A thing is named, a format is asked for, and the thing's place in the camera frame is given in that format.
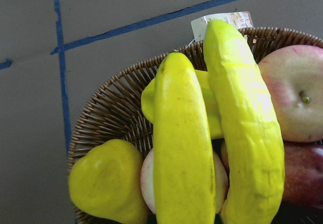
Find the pink apple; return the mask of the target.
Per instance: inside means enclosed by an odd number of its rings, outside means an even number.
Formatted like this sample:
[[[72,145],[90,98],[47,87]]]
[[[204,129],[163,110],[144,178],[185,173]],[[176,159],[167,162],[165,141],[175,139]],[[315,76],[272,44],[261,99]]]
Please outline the pink apple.
[[[322,139],[322,48],[292,45],[258,63],[284,140]]]

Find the dark purple fruit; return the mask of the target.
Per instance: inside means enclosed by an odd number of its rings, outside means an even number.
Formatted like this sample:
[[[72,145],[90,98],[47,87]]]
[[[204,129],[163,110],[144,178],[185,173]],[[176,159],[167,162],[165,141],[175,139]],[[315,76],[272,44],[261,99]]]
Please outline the dark purple fruit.
[[[308,209],[322,209],[322,146],[285,142],[283,201]]]

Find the yellow banana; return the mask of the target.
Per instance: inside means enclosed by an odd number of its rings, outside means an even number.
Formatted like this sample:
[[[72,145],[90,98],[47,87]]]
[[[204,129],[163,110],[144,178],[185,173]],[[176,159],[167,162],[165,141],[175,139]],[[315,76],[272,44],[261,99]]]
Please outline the yellow banana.
[[[221,218],[224,223],[271,223],[285,181],[284,146],[271,95],[246,39],[234,26],[211,20],[203,53],[230,169]]]
[[[153,114],[153,188],[158,223],[213,223],[216,183],[201,87],[180,52],[162,61]]]

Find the yellow lemon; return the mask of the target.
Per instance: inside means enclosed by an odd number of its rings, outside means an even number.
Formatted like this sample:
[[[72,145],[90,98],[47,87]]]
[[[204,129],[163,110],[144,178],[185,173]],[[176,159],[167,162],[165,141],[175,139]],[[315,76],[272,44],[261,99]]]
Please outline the yellow lemon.
[[[143,158],[130,142],[109,140],[72,167],[69,194],[80,210],[119,223],[146,223],[149,209],[141,194]]]

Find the basket paper tag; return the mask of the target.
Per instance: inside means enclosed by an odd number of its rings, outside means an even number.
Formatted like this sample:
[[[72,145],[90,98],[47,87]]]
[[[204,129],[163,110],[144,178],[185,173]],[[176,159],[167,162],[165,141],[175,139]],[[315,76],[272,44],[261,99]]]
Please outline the basket paper tag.
[[[236,29],[253,27],[252,18],[248,11],[205,15],[191,21],[191,28],[196,42],[204,40],[207,24],[214,19],[225,21]]]

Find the brown wicker basket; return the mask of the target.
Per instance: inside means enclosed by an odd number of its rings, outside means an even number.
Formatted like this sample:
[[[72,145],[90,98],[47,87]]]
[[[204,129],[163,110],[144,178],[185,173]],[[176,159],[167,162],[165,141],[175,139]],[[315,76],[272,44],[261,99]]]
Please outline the brown wicker basket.
[[[286,28],[243,28],[240,32],[257,62],[289,45],[322,47],[320,38]],[[152,149],[152,124],[142,113],[140,98],[164,58],[165,54],[160,54],[123,69],[90,97],[73,130],[68,169],[92,148],[111,139],[129,141],[142,155],[148,154]]]

